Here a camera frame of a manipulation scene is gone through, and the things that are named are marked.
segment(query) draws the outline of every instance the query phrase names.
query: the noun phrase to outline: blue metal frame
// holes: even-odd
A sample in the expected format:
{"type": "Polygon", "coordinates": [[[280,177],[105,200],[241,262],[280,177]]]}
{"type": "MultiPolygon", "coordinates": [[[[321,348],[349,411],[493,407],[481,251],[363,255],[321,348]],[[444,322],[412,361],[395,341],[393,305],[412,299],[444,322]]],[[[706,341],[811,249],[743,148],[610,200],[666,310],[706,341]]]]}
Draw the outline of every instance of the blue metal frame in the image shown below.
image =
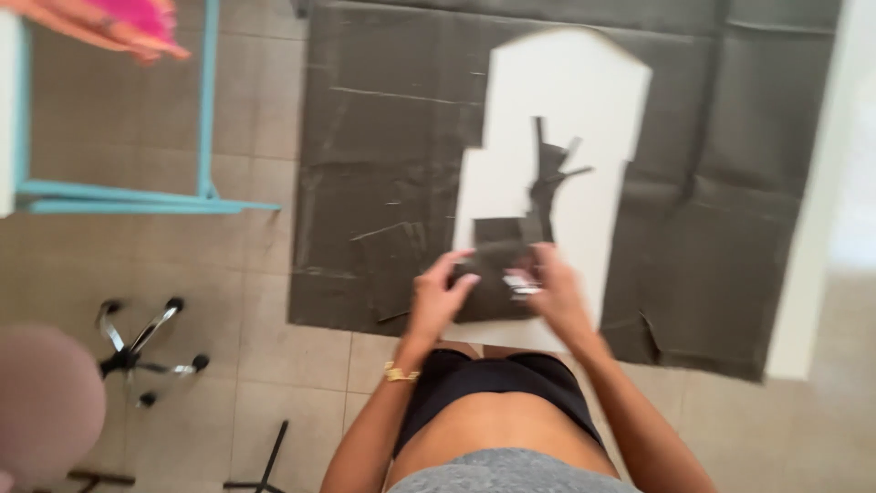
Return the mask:
{"type": "Polygon", "coordinates": [[[223,200],[210,177],[215,101],[216,44],[219,1],[204,0],[201,56],[201,94],[198,115],[198,179],[196,195],[188,196],[84,183],[30,178],[31,35],[21,26],[18,60],[16,125],[13,147],[13,183],[18,208],[33,214],[235,214],[243,209],[278,211],[278,204],[223,200]]]}

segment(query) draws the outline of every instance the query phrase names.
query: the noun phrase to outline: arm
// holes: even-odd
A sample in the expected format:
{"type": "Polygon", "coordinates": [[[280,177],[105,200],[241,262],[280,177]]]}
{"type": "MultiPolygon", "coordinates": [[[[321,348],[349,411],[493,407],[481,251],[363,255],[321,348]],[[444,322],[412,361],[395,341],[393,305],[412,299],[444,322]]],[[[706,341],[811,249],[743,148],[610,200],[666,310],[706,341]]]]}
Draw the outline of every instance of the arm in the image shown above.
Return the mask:
{"type": "MultiPolygon", "coordinates": [[[[416,292],[410,321],[393,360],[393,366],[400,368],[402,374],[420,371],[443,328],[479,281],[476,275],[465,275],[452,289],[447,289],[453,264],[470,253],[468,250],[444,254],[414,281],[416,292]]],[[[381,380],[335,451],[320,493],[379,493],[412,393],[413,382],[381,380]]]]}
{"type": "Polygon", "coordinates": [[[593,331],[576,276],[553,245],[535,246],[543,289],[529,303],[581,363],[636,486],[646,493],[709,493],[715,486],[678,433],[624,374],[593,331]]]}

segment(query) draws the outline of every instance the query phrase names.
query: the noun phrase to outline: tile floor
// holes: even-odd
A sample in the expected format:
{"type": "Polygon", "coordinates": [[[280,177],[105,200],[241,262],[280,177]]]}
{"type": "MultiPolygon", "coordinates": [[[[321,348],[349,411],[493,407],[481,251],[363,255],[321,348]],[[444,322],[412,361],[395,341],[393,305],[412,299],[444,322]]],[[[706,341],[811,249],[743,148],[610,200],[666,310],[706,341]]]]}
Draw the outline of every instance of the tile floor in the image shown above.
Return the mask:
{"type": "MultiPolygon", "coordinates": [[[[137,493],[218,493],[229,478],[255,479],[283,419],[291,424],[272,479],[289,493],[317,491],[394,344],[285,322],[306,27],[287,0],[223,6],[215,184],[229,198],[280,202],[281,212],[0,220],[0,323],[56,324],[103,356],[109,346],[92,320],[105,298],[128,300],[118,316],[128,337],[168,297],[187,299],[150,356],[176,362],[206,352],[210,367],[149,410],[133,407],[111,376],[106,426],[83,462],[136,475],[137,493]]],[[[200,14],[200,0],[180,2],[179,38],[195,54],[200,14]]],[[[43,31],[34,43],[36,176],[194,190],[195,65],[143,69],[43,31]]],[[[856,234],[849,241],[876,238],[876,226],[856,234]]],[[[875,491],[874,295],[876,273],[831,277],[808,383],[626,370],[725,493],[875,491]]]]}

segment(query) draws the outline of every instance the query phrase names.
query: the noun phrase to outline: gold bracelet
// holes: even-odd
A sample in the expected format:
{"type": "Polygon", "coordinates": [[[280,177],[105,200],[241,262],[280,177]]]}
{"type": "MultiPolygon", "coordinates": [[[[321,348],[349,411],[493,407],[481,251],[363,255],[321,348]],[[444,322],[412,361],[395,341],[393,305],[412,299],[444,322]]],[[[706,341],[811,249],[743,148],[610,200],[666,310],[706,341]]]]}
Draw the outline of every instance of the gold bracelet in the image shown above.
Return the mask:
{"type": "Polygon", "coordinates": [[[392,365],[395,364],[395,361],[387,361],[384,365],[384,375],[386,375],[386,380],[388,382],[396,382],[398,380],[408,380],[409,382],[416,382],[417,378],[420,377],[419,371],[412,371],[410,375],[405,376],[405,374],[401,373],[401,368],[393,368],[392,365]]]}

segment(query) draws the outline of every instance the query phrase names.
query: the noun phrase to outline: chair caster wheel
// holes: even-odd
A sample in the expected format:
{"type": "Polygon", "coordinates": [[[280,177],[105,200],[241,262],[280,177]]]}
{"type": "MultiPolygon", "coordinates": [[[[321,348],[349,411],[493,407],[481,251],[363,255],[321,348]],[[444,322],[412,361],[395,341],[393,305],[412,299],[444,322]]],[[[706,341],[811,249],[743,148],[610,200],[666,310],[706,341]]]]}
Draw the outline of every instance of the chair caster wheel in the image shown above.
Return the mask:
{"type": "Polygon", "coordinates": [[[176,311],[182,311],[183,308],[186,307],[186,302],[182,300],[180,297],[172,297],[167,300],[165,304],[165,310],[170,310],[171,308],[175,308],[176,311]]]}
{"type": "Polygon", "coordinates": [[[195,372],[200,373],[208,364],[210,364],[210,357],[206,354],[198,354],[192,360],[192,366],[194,367],[195,372]]]}
{"type": "Polygon", "coordinates": [[[149,407],[152,407],[153,404],[155,404],[155,401],[157,401],[158,398],[159,397],[155,394],[155,392],[145,392],[142,395],[140,395],[140,399],[139,399],[138,404],[140,406],[149,408],[149,407]]]}
{"type": "Polygon", "coordinates": [[[107,314],[116,313],[119,310],[122,310],[124,306],[120,300],[117,299],[108,299],[107,301],[101,304],[103,308],[106,308],[107,314]]]}

